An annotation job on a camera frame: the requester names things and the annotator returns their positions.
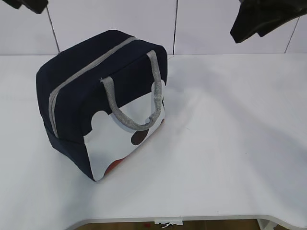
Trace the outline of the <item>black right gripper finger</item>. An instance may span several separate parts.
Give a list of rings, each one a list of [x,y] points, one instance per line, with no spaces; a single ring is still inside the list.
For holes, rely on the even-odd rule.
[[[264,37],[306,13],[305,0],[241,0],[230,34],[236,43],[242,43],[254,34]]]

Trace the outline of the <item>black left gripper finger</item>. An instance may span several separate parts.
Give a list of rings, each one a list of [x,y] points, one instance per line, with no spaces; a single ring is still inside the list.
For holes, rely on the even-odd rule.
[[[19,9],[22,5],[30,10],[44,10],[48,5],[48,0],[3,0],[11,7]]]

